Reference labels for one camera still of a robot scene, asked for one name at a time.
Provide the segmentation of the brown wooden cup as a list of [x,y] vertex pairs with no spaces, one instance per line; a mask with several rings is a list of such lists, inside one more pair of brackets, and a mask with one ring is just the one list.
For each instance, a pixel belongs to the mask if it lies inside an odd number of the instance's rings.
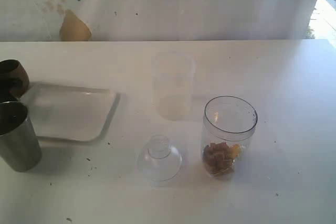
[[15,59],[1,61],[1,80],[17,78],[21,79],[21,88],[12,88],[11,93],[15,97],[21,97],[29,88],[29,77],[22,64]]

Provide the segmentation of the steel metal cup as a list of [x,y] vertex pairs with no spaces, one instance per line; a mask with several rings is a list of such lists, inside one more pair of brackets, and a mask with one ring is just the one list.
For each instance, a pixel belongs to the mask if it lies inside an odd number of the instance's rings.
[[1,103],[1,158],[16,172],[34,168],[42,151],[26,105]]

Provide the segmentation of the wooden block pieces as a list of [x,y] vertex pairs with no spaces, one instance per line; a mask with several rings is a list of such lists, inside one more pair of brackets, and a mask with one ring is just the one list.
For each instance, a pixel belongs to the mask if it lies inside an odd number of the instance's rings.
[[204,147],[202,154],[206,171],[215,177],[232,173],[235,157],[233,146],[226,142],[210,143]]

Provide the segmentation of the gold coin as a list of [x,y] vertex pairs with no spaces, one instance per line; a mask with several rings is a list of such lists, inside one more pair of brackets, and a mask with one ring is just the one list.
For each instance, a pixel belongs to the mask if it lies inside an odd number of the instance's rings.
[[231,159],[235,159],[240,155],[240,145],[235,144],[229,147],[227,156]]

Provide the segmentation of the clear dome jar lid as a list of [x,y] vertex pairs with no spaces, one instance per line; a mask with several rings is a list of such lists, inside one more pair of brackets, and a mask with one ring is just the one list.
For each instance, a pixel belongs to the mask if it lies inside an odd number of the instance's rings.
[[154,135],[142,147],[136,165],[153,186],[164,186],[179,173],[182,155],[168,137]]

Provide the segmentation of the clear plastic jar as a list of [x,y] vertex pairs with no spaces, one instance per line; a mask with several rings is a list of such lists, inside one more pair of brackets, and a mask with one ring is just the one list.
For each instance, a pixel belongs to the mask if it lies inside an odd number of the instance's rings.
[[[229,146],[239,144],[241,151],[240,155],[234,159],[233,170],[235,170],[236,163],[240,161],[250,145],[257,122],[257,111],[249,102],[230,95],[212,98],[204,108],[201,158],[204,147],[210,143],[226,142]],[[209,175],[214,178],[223,178],[229,174],[220,177]]]

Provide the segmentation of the white rectangular tray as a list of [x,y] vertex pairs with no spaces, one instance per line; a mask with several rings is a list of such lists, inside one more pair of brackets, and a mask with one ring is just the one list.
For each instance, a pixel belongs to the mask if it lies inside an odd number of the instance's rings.
[[119,98],[110,89],[34,83],[20,101],[38,137],[90,142],[108,128]]

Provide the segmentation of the frosted plastic beaker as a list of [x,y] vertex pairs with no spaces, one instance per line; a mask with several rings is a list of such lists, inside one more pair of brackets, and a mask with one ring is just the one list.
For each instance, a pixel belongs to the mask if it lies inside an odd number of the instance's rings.
[[188,54],[162,52],[152,58],[154,105],[171,121],[184,119],[190,111],[196,65]]

